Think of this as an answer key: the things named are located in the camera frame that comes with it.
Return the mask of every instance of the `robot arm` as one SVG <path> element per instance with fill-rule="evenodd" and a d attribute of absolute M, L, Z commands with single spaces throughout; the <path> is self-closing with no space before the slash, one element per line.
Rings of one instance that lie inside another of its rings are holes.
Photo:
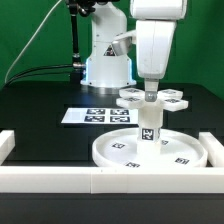
<path fill-rule="evenodd" d="M 164 77 L 176 20 L 185 16 L 187 0 L 131 0 L 136 30 L 117 36 L 112 43 L 117 55 L 136 44 L 138 75 L 145 79 L 145 100 L 157 99 L 159 79 Z"/>

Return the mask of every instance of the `black tabletop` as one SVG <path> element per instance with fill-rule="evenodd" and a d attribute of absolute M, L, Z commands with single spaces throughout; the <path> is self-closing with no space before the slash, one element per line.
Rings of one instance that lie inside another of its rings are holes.
<path fill-rule="evenodd" d="M 184 93 L 189 108 L 164 112 L 163 128 L 224 144 L 224 102 L 200 85 L 161 84 Z M 0 91 L 0 130 L 15 130 L 3 166 L 95 166 L 93 141 L 128 125 L 61 124 L 69 107 L 117 108 L 118 95 L 82 91 L 67 82 L 17 82 Z M 221 194 L 1 194 L 0 223 L 223 223 Z"/>

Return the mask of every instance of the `white block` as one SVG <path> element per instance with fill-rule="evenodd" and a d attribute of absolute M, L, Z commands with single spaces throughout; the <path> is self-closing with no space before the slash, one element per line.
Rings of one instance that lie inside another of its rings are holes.
<path fill-rule="evenodd" d="M 166 99 L 161 101 L 163 104 L 163 109 L 168 111 L 178 111 L 183 110 L 188 107 L 188 101 L 177 100 L 177 99 Z"/>
<path fill-rule="evenodd" d="M 74 167 L 1 167 L 1 193 L 90 193 L 91 170 Z"/>
<path fill-rule="evenodd" d="M 174 89 L 165 89 L 158 92 L 159 99 L 177 99 L 180 100 L 183 97 L 183 92 Z"/>
<path fill-rule="evenodd" d="M 199 141 L 208 152 L 208 160 L 212 166 L 224 167 L 223 145 L 210 132 L 200 132 Z"/>
<path fill-rule="evenodd" d="M 145 100 L 137 97 L 119 98 L 116 103 L 126 109 L 139 109 L 144 106 Z"/>
<path fill-rule="evenodd" d="M 125 170 L 92 168 L 91 193 L 127 193 L 127 173 Z"/>
<path fill-rule="evenodd" d="M 127 193 L 224 193 L 223 169 L 133 170 Z"/>
<path fill-rule="evenodd" d="M 0 165 L 15 147 L 14 131 L 2 131 L 0 133 Z"/>
<path fill-rule="evenodd" d="M 121 89 L 119 91 L 119 95 L 122 98 L 137 97 L 137 98 L 140 98 L 140 99 L 144 99 L 145 98 L 145 91 L 135 89 L 135 88 Z"/>

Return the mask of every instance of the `white paper sheet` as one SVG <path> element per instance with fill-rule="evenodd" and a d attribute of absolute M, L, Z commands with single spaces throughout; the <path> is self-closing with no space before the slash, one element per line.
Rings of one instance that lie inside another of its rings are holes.
<path fill-rule="evenodd" d="M 63 124 L 137 124 L 138 110 L 68 108 Z"/>

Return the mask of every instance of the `white circular platform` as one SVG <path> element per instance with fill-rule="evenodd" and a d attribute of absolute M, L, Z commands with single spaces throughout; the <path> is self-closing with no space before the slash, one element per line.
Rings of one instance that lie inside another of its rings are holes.
<path fill-rule="evenodd" d="M 204 167 L 207 152 L 200 142 L 186 134 L 161 129 L 159 154 L 137 153 L 138 128 L 101 135 L 93 143 L 92 156 L 100 167 Z"/>

